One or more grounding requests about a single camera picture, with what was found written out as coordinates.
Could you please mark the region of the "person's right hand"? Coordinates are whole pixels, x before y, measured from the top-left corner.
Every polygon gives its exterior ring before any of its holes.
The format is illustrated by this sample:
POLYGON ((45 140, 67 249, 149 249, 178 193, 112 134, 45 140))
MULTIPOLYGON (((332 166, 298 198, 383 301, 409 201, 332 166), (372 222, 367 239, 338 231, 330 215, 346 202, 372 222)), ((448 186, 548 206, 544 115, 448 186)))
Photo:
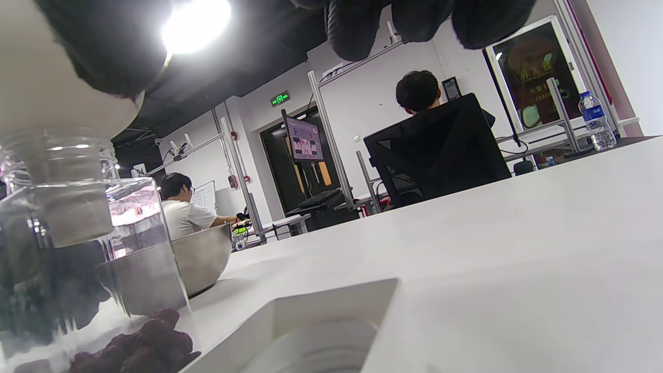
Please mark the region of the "person's right hand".
MULTIPOLYGON (((382 1, 294 1, 324 10, 325 33, 345 61, 369 56, 382 1)), ((79 78, 93 89, 132 100, 155 82, 174 54, 194 53, 228 24, 227 1, 36 1, 79 78)), ((465 49, 513 35, 534 1, 393 1, 392 23, 407 42, 427 42, 452 19, 465 49)))

